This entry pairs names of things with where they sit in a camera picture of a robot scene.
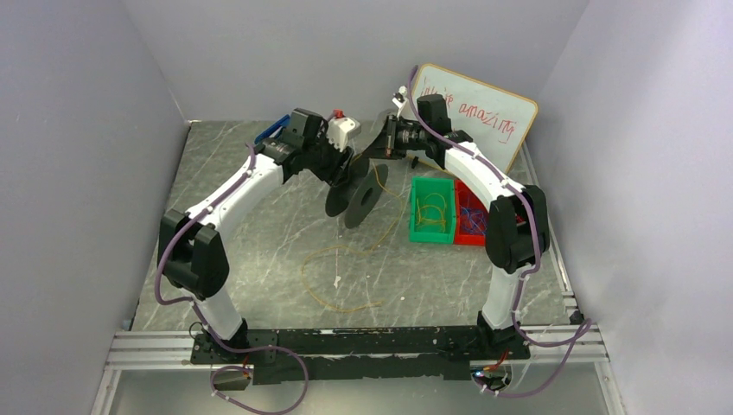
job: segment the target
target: marble surface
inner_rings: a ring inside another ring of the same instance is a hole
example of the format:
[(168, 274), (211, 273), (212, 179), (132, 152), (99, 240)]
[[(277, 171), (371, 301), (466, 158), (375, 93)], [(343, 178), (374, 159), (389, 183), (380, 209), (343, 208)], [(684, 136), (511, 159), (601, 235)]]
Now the marble surface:
[[(185, 211), (217, 189), (245, 162), (245, 143), (270, 124), (193, 123), (168, 207)], [(366, 143), (357, 137), (354, 145), (359, 149)], [(475, 324), (491, 284), (491, 263), (483, 247), (408, 240), (411, 178), (448, 176), (422, 164), (412, 169), (406, 160), (378, 163), (389, 166), (386, 187), (408, 203), (402, 215), (400, 202), (383, 194), (359, 227), (346, 229), (342, 220), (325, 214), (328, 186), (304, 171), (264, 198), (241, 223), (227, 246), (231, 271), (226, 288), (251, 328)], [(521, 152), (510, 176), (531, 182)], [(353, 255), (339, 249), (314, 259), (305, 269), (312, 290), (329, 303), (353, 308), (381, 301), (379, 307), (340, 313), (320, 305), (305, 290), (300, 269), (310, 253), (341, 244), (367, 249), (396, 219), (394, 230), (371, 254)], [(543, 256), (540, 272), (526, 286), (524, 324), (568, 322), (554, 262), (551, 255)], [(162, 307), (156, 303), (154, 265), (151, 261), (132, 329), (187, 328), (195, 320), (187, 304)], [(338, 288), (336, 276), (341, 277)], [(163, 296), (179, 294), (164, 278)]]

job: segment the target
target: yellow rope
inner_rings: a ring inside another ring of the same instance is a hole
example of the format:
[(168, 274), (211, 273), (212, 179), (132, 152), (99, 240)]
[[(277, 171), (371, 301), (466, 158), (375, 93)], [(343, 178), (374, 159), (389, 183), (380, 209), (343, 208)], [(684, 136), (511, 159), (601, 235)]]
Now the yellow rope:
[[(359, 153), (354, 158), (353, 161), (356, 161), (359, 157), (361, 157), (361, 153)], [(397, 225), (397, 222), (399, 222), (399, 219), (402, 217), (402, 214), (405, 212), (405, 207), (407, 206), (407, 204), (405, 203), (405, 201), (398, 194), (392, 192), (391, 190), (389, 190), (388, 188), (386, 188), (384, 184), (382, 184), (382, 181), (379, 179), (379, 172), (376, 169), (374, 169), (374, 174), (377, 176), (377, 183), (379, 184), (379, 186), (385, 192), (387, 192), (389, 195), (394, 196), (399, 201), (399, 203), (401, 205), (401, 208), (399, 210), (399, 215), (397, 216), (397, 218), (395, 218), (395, 220), (392, 221), (392, 224), (387, 228), (386, 232), (382, 235), (381, 238), (379, 238), (379, 240), (377, 240), (376, 242), (374, 242), (374, 244), (372, 246), (370, 246), (369, 249), (367, 249), (366, 251), (359, 251), (357, 249), (353, 249), (351, 246), (346, 246), (346, 245), (329, 246), (327, 248), (323, 248), (323, 249), (320, 249), (318, 251), (312, 252), (310, 255), (308, 255), (307, 257), (305, 257), (305, 259), (303, 260), (303, 264), (300, 267), (301, 281), (303, 282), (303, 286), (305, 287), (305, 290), (310, 294), (310, 296), (313, 297), (313, 299), (316, 300), (320, 305), (322, 305), (324, 307), (327, 307), (327, 308), (329, 308), (329, 309), (331, 309), (333, 311), (338, 311), (340, 313), (353, 313), (355, 311), (359, 311), (359, 310), (363, 310), (363, 309), (368, 309), (370, 307), (377, 307), (377, 306), (380, 306), (382, 304), (382, 301), (377, 301), (377, 302), (373, 302), (373, 303), (366, 303), (364, 305), (360, 305), (359, 307), (354, 307), (352, 309), (343, 309), (341, 307), (338, 307), (336, 305), (333, 305), (333, 304), (327, 302), (326, 300), (323, 300), (320, 297), (318, 297), (316, 295), (316, 293), (313, 292), (313, 290), (310, 288), (310, 285), (308, 285), (308, 281), (305, 279), (305, 266), (316, 255), (319, 255), (321, 253), (328, 252), (328, 251), (333, 251), (333, 250), (336, 250), (336, 249), (341, 249), (341, 248), (347, 250), (347, 252), (355, 253), (357, 255), (369, 255), (370, 253), (372, 253), (374, 251), (374, 249), (377, 248), (377, 246), (381, 245), (382, 241), (385, 240), (385, 238), (387, 237), (387, 235), (389, 235), (389, 233), (392, 231), (392, 229)]]

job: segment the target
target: metal frame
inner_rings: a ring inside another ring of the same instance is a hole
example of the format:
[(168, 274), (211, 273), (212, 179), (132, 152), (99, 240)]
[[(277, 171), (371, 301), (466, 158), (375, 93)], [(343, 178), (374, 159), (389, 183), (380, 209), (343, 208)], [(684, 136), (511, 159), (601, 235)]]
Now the metal frame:
[[(535, 184), (539, 184), (532, 159), (526, 144), (522, 145), (520, 155), (524, 157), (528, 174)], [(566, 313), (572, 315), (578, 310), (575, 293), (570, 286), (564, 267), (562, 254), (550, 222), (552, 244), (549, 253), (555, 259), (554, 265), (558, 275), (558, 284), (563, 292)], [(532, 338), (544, 342), (556, 342), (570, 337), (577, 326), (545, 325), (525, 326), (524, 330)], [(219, 365), (193, 365), (188, 360), (194, 339), (187, 331), (119, 331), (115, 334), (107, 356), (102, 380), (99, 383), (97, 398), (92, 407), (92, 415), (108, 415), (112, 409), (115, 392), (123, 371), (136, 370), (185, 370), (212, 371)], [(563, 358), (567, 346), (558, 348), (538, 348), (530, 346), (532, 358), (529, 360), (507, 360), (503, 365), (558, 364)], [(471, 367), (486, 366), (496, 361), (471, 361)], [(621, 400), (615, 377), (611, 370), (609, 355), (601, 336), (600, 329), (594, 325), (591, 331), (578, 342), (568, 360), (569, 364), (593, 363), (602, 389), (606, 407), (611, 415), (624, 415), (626, 410)]]

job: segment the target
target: wall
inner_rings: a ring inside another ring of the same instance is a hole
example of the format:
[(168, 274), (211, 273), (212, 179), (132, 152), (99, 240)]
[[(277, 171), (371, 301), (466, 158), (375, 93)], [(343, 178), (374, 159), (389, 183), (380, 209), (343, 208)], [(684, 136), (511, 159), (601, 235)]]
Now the wall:
[(592, 2), (528, 138), (628, 412), (733, 413), (733, 5)]
[(188, 128), (117, 0), (0, 6), (0, 412), (89, 413)]
[(124, 0), (188, 119), (370, 119), (433, 62), (536, 97), (588, 0)]

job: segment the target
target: robotic arm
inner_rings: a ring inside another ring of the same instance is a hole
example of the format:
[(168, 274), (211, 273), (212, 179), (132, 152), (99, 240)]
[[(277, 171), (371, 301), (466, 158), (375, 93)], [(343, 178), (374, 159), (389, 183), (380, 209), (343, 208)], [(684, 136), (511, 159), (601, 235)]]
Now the robotic arm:
[[(441, 168), (466, 183), (488, 208), (486, 252), (494, 264), (488, 300), (478, 318), (489, 343), (506, 342), (513, 333), (512, 301), (520, 273), (534, 264), (532, 236), (527, 212), (517, 196), (506, 189), (510, 183), (532, 204), (541, 252), (548, 247), (548, 222), (544, 193), (535, 186), (522, 186), (506, 176), (496, 177), (476, 160), (480, 151), (465, 131), (452, 131), (441, 95), (417, 100), (417, 112), (433, 130), (449, 141), (469, 147), (474, 156), (433, 137), (395, 95), (398, 113), (386, 117), (376, 138), (363, 153), (355, 155), (348, 141), (360, 133), (360, 124), (340, 113), (330, 119), (296, 109), (279, 139), (267, 138), (255, 149), (254, 168), (243, 166), (232, 178), (201, 203), (184, 213), (168, 211), (162, 220), (159, 263), (170, 283), (195, 301), (210, 328), (231, 348), (247, 348), (247, 324), (235, 309), (224, 284), (229, 272), (225, 243), (247, 213), (274, 188), (293, 175), (309, 169), (330, 187), (326, 200), (329, 216), (344, 213), (347, 227), (358, 226), (376, 204), (382, 187), (376, 175), (386, 180), (386, 166), (369, 169), (369, 159), (401, 159), (408, 150), (424, 150)], [(243, 175), (249, 180), (236, 187)], [(220, 203), (212, 206), (214, 201)], [(193, 218), (199, 218), (189, 224)], [(175, 243), (169, 258), (163, 252), (185, 226), (190, 228)]]

